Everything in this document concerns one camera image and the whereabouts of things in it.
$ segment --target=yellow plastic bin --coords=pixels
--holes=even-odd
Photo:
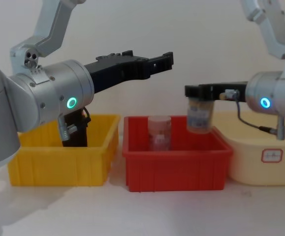
[[[276,116],[243,112],[242,118],[256,125],[277,126]],[[285,140],[243,124],[236,112],[215,113],[213,125],[233,147],[232,179],[250,185],[285,185]]]
[[[118,148],[118,115],[91,115],[89,147],[62,147],[57,123],[21,134],[9,163],[13,186],[101,186]]]

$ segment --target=clear plastic jar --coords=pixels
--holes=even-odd
[[[171,146],[171,117],[148,117],[149,150],[167,151]]]
[[[214,101],[199,101],[189,98],[187,113],[187,130],[196,134],[207,134],[211,131]]]

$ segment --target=white label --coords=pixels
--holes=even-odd
[[[196,110],[196,111],[189,110],[188,115],[191,117],[208,119],[210,116],[210,111],[209,110]]]
[[[265,149],[262,151],[261,161],[265,163],[278,163],[282,161],[283,151],[281,149]]]

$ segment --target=red plastic bin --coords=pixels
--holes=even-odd
[[[222,190],[232,148],[214,127],[210,134],[186,129],[172,116],[171,150],[149,151],[148,117],[125,117],[123,156],[130,192]]]

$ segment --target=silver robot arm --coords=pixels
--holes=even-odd
[[[285,13],[279,1],[241,0],[241,4],[247,19],[259,25],[269,54],[285,59]],[[285,78],[285,69],[281,78]]]
[[[285,13],[278,0],[241,0],[241,4],[247,19],[259,25],[269,54],[285,60]],[[247,102],[255,112],[277,115],[277,128],[242,121],[276,135],[278,140],[285,139],[285,68],[278,72],[259,72],[243,83],[186,86],[185,94],[202,101],[236,101],[240,120],[239,102]]]
[[[241,0],[248,20],[256,22],[269,54],[285,59],[285,13],[278,0]],[[260,72],[247,84],[246,102],[260,113],[277,115],[277,138],[285,139],[285,68]]]
[[[65,115],[79,113],[94,94],[128,80],[145,80],[172,69],[173,53],[142,58],[132,51],[96,58],[83,65],[67,60],[49,66],[38,64],[63,41],[73,8],[85,0],[44,0],[34,35],[11,49],[14,75],[0,71],[0,166],[20,148],[17,132],[28,132],[58,120],[62,141],[84,131],[91,120],[66,124]]]
[[[29,73],[39,57],[46,57],[61,47],[72,10],[86,0],[43,0],[32,37],[10,50],[13,74]]]

